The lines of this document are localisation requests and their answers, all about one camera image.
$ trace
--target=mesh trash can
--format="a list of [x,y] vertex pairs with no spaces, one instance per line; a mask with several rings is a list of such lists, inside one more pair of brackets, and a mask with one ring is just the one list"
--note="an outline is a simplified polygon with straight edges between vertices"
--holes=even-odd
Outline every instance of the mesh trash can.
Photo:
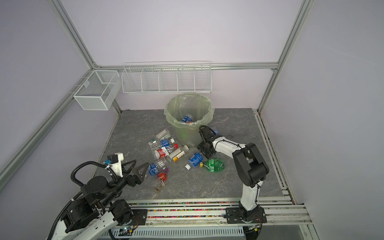
[[[185,93],[172,98],[166,105],[164,115],[174,127],[179,142],[196,147],[202,141],[199,127],[212,121],[215,108],[211,100],[200,94]],[[184,116],[192,115],[191,123],[182,122]]]

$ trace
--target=gray tabletop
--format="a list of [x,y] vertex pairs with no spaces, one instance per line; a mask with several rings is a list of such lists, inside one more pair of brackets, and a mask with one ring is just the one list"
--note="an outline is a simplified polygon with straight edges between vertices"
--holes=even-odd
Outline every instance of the gray tabletop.
[[[256,144],[270,169],[260,189],[260,196],[283,196],[252,109],[215,109],[214,118],[208,125],[215,127],[229,140]],[[174,133],[173,127],[165,119],[164,110],[123,111],[102,160],[106,160],[107,155],[122,152],[124,162],[136,159],[137,166],[144,162],[154,162],[147,142],[164,128]],[[241,197],[243,184],[231,158],[221,153],[217,154],[216,157],[222,158],[225,162],[225,170],[222,172],[209,172],[199,167],[186,170],[184,166],[195,152],[198,150],[191,148],[183,158],[168,166],[167,186],[162,192],[154,191],[157,179],[148,174],[141,185],[136,185],[134,188],[125,187],[121,198],[142,200]],[[108,172],[103,169],[98,169],[96,175],[103,175],[110,180]]]

